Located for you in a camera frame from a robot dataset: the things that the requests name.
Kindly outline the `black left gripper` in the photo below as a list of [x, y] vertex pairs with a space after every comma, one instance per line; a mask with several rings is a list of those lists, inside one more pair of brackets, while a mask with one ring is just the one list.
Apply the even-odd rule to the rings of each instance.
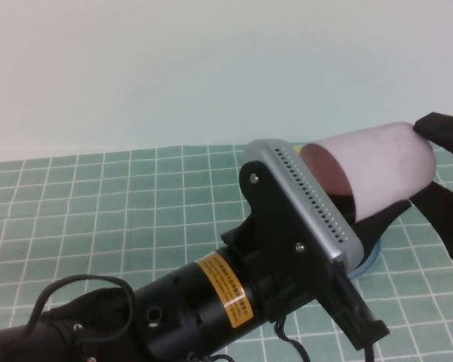
[[[356, 203], [349, 185], [328, 188], [326, 193], [347, 222], [356, 221]], [[370, 257], [387, 228], [411, 207], [409, 200], [356, 222], [356, 235], [364, 256]], [[368, 347], [388, 335], [356, 291], [344, 270], [334, 233], [317, 219], [299, 216], [266, 216], [250, 213], [235, 229], [223, 234], [224, 242], [241, 259], [259, 293], [268, 321], [317, 301], [355, 347]]]

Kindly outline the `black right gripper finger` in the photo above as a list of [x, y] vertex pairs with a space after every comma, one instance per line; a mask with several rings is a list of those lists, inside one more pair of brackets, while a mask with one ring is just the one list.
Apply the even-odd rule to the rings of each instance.
[[431, 112], [417, 120], [413, 129], [424, 139], [453, 154], [453, 116]]
[[429, 184], [410, 201], [435, 229], [453, 260], [453, 191], [440, 184]]

